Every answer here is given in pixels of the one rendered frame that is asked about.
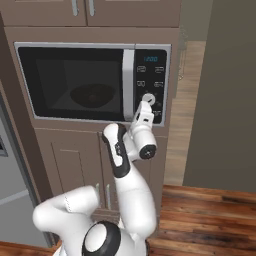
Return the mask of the black glass microwave door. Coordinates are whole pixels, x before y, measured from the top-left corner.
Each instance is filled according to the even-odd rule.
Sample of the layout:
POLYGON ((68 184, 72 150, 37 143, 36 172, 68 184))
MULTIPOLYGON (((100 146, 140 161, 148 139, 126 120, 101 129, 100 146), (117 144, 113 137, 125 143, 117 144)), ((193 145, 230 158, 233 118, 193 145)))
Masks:
POLYGON ((132 44, 17 42, 33 114, 37 118, 125 121, 123 115, 123 54, 132 44), (75 103, 70 92, 85 84, 106 84, 115 90, 99 108, 75 103))

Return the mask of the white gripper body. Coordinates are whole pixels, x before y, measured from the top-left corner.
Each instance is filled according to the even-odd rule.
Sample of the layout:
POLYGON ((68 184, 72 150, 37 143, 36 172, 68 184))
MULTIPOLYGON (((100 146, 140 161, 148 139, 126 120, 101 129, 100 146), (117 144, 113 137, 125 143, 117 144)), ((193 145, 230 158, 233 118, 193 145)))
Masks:
POLYGON ((151 114, 152 108, 147 101, 141 101, 138 107, 139 114, 151 114))

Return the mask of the brown cupboard door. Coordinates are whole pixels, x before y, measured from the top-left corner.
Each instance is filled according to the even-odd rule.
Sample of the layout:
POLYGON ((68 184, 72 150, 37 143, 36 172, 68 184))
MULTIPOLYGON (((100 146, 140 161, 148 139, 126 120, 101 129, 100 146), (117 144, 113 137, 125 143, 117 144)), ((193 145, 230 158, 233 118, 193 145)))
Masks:
POLYGON ((0 13, 6 26, 85 26, 84 0, 77 0, 74 16, 71 0, 0 0, 0 13))
POLYGON ((94 0, 95 15, 89 26, 98 27, 178 27, 182 0, 94 0))
MULTIPOLYGON (((100 143, 100 154, 102 161, 102 175, 104 187, 100 190, 102 206, 96 211, 100 215, 111 215, 117 216, 119 213, 119 207, 117 202, 116 187, 114 177, 112 174, 112 167, 108 156, 108 150, 106 144, 103 142, 101 134, 98 135, 100 143), (106 185, 110 184, 111 193, 111 208, 108 210, 106 200, 106 185)), ((165 172, 165 160, 166 160, 166 149, 167 149, 167 138, 157 136, 157 151, 153 158, 149 160, 137 160, 134 162, 136 168, 140 171, 144 177, 148 186, 151 189, 154 197, 156 214, 159 215, 161 211, 162 201, 162 188, 164 183, 164 172, 165 172)))
POLYGON ((44 129, 35 133, 54 196, 97 183, 103 188, 97 133, 44 129))

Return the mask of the round grey start button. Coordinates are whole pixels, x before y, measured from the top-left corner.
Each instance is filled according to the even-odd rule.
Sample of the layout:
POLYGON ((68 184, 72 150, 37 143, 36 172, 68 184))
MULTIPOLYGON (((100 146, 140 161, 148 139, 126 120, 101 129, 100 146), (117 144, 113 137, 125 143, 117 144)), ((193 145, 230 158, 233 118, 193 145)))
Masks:
POLYGON ((153 105, 156 102, 155 96, 151 93, 144 94, 142 100, 148 102, 150 105, 153 105))

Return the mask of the black and silver microwave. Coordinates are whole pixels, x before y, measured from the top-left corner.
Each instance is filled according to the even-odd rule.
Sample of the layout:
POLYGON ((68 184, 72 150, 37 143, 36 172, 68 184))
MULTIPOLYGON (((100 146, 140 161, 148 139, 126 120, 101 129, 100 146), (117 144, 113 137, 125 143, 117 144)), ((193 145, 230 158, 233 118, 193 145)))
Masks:
POLYGON ((154 123, 163 125, 166 114, 172 46, 169 44, 135 43, 132 45, 135 47, 133 66, 134 115, 139 103, 143 101, 143 95, 151 93, 156 98, 156 102, 151 105, 154 123))

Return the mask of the grey fridge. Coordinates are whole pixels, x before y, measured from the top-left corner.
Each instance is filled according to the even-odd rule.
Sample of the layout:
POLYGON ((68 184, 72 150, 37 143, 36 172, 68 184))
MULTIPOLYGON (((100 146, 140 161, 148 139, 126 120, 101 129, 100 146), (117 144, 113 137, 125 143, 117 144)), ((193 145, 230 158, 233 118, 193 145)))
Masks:
POLYGON ((6 108, 0 95, 0 242, 50 247, 32 220, 36 206, 6 108))

